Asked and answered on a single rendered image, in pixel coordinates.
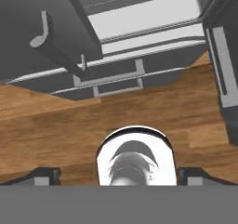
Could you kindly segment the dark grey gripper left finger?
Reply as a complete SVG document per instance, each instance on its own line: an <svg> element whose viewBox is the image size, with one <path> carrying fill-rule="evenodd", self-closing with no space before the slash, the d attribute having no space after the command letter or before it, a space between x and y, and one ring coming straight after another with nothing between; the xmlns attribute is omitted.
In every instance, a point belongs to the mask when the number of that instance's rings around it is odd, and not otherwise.
<svg viewBox="0 0 238 224"><path fill-rule="evenodd" d="M1 186L10 185L33 185L33 186L56 186L60 184L59 167L37 167L24 177L14 178Z"/></svg>

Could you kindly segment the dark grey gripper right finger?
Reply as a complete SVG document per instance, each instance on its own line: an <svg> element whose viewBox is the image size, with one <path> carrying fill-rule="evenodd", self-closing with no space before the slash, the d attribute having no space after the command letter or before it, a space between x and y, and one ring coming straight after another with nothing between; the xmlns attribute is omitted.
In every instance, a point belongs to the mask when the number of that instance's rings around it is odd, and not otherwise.
<svg viewBox="0 0 238 224"><path fill-rule="evenodd" d="M235 183L209 175L201 167L180 167L177 170L180 186L235 186Z"/></svg>

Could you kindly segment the dark grey fridge door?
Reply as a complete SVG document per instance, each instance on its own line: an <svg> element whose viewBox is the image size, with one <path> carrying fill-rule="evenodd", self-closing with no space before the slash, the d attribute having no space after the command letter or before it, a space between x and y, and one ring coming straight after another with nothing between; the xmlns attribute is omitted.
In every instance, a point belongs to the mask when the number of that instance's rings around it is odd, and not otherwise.
<svg viewBox="0 0 238 224"><path fill-rule="evenodd" d="M41 12L53 21L53 36L42 46ZM101 43L79 0L0 0L0 80L60 67L81 76L102 58Z"/></svg>
<svg viewBox="0 0 238 224"><path fill-rule="evenodd" d="M198 2L202 11L200 20L203 23L204 32L206 29L214 29L217 27L222 27L224 30L236 83L238 85L238 0L198 0ZM208 53L213 65L209 45ZM238 106L230 108L222 107L214 65L213 71L218 90L218 105L221 116L225 122L228 140L230 144L238 147Z"/></svg>

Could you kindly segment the open grey fridge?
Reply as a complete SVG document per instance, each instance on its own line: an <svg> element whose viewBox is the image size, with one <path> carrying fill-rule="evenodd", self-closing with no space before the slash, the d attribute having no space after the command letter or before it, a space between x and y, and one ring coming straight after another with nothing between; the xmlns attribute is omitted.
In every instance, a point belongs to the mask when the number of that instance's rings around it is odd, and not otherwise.
<svg viewBox="0 0 238 224"><path fill-rule="evenodd" d="M93 88L82 82L134 72L142 59L144 87L174 82L206 51L198 0L79 0L100 43L102 58L86 64L79 76L60 67L0 80L56 97L92 99ZM99 93L137 86L136 79L99 86Z"/></svg>

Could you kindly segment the white round object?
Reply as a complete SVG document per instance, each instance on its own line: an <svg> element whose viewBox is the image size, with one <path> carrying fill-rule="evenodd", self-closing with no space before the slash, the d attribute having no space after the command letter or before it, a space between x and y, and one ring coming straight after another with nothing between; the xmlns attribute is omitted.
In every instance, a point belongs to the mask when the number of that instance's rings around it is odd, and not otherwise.
<svg viewBox="0 0 238 224"><path fill-rule="evenodd" d="M96 154L100 186L177 186L168 138L146 125L129 125L108 135Z"/></svg>

